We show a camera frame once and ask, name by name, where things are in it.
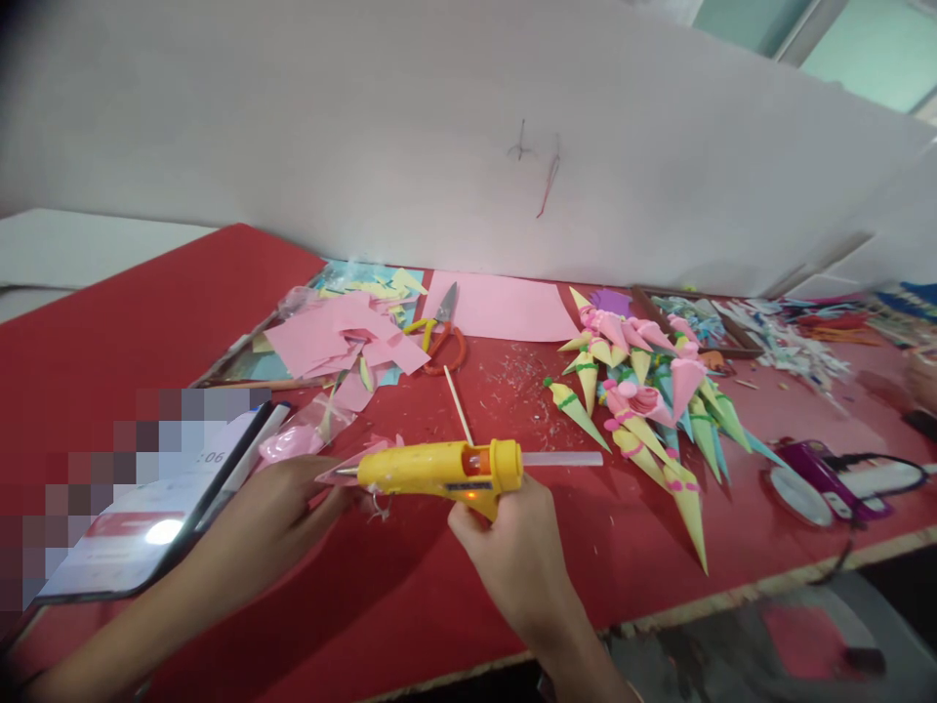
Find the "scissors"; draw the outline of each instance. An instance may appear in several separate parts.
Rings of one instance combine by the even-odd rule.
[[[424,328],[423,333],[423,351],[429,354],[430,359],[435,357],[439,349],[442,347],[442,344],[449,338],[449,335],[455,335],[456,341],[459,343],[459,355],[456,356],[456,360],[450,364],[445,364],[445,368],[449,369],[449,372],[455,371],[457,368],[462,366],[463,361],[466,360],[466,338],[462,336],[462,330],[458,327],[452,326],[452,312],[456,306],[456,296],[459,295],[459,284],[453,283],[452,287],[446,291],[446,295],[442,298],[442,303],[439,304],[439,310],[436,311],[436,315],[433,317],[428,317],[425,319],[417,320],[412,325],[404,328],[404,334],[410,334],[415,332],[421,327]],[[440,334],[436,340],[432,343],[432,346],[429,345],[431,340],[431,334],[433,328],[436,324],[442,323],[442,334]],[[424,372],[428,376],[441,376],[443,373],[443,366],[432,366],[431,362],[428,361],[424,367]]]

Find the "wooden tray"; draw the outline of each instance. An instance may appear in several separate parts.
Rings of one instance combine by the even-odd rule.
[[[664,315],[663,311],[654,305],[651,302],[651,296],[656,295],[661,298],[667,296],[677,296],[679,298],[685,298],[689,301],[700,300],[703,298],[718,298],[718,296],[709,296],[705,293],[690,293],[688,291],[678,291],[671,290],[670,288],[653,288],[651,286],[640,286],[635,285],[631,287],[631,296],[634,300],[641,306],[641,309],[647,314],[647,316],[653,321],[657,322],[665,334],[672,335],[674,333],[671,324],[667,320],[667,316]],[[739,345],[738,347],[702,347],[700,348],[700,353],[703,352],[719,352],[722,354],[723,358],[758,358],[761,356],[764,351],[759,347],[754,340],[749,336],[748,332],[742,329],[741,326],[734,320],[726,317],[721,312],[719,317],[722,319],[722,325],[725,327],[725,331],[728,335]]]

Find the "power cord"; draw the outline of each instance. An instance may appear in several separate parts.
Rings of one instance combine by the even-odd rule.
[[[842,570],[842,566],[846,563],[849,555],[852,554],[852,550],[856,546],[857,533],[868,529],[869,526],[858,518],[859,513],[857,509],[860,505],[866,501],[874,500],[876,498],[887,498],[889,496],[901,495],[902,493],[910,493],[911,491],[921,488],[930,479],[930,476],[924,470],[924,467],[920,464],[915,464],[915,462],[908,461],[907,459],[893,457],[889,454],[875,454],[872,452],[867,454],[843,454],[842,456],[838,457],[824,458],[824,461],[836,473],[841,474],[845,471],[848,471],[848,468],[853,464],[859,464],[864,461],[869,461],[870,459],[889,459],[890,461],[897,462],[898,464],[907,464],[908,466],[912,466],[920,472],[920,478],[910,486],[905,486],[904,488],[895,488],[894,490],[873,493],[871,496],[867,496],[863,499],[857,498],[856,502],[849,506],[849,509],[852,511],[852,518],[849,521],[849,536],[846,539],[846,546],[843,548],[842,552],[839,553],[839,558],[836,560],[836,564],[834,564],[833,568],[830,569],[826,576],[824,576],[819,581],[816,581],[814,583],[815,586],[825,586],[826,584],[833,581],[834,577]]]

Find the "orange scissors handle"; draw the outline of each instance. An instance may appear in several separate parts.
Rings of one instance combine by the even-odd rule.
[[[449,335],[453,335],[456,338],[456,342],[459,343],[459,355],[456,356],[456,360],[452,363],[443,364],[439,366],[432,366],[432,359],[436,357],[439,353],[439,350],[442,348],[443,343],[449,339]],[[449,369],[449,373],[452,373],[457,368],[462,366],[463,362],[466,360],[466,353],[468,348],[466,347],[466,338],[462,335],[462,330],[458,327],[453,327],[452,322],[446,321],[443,324],[442,332],[436,337],[435,341],[432,343],[432,347],[429,348],[427,352],[429,354],[430,361],[428,361],[423,370],[427,376],[442,376],[443,366]]]

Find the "white board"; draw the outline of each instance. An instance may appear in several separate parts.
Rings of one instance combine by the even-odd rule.
[[[0,220],[0,286],[84,288],[214,227],[37,208]]]
[[[934,134],[618,0],[44,13],[0,210],[242,221],[339,258],[758,293]]]

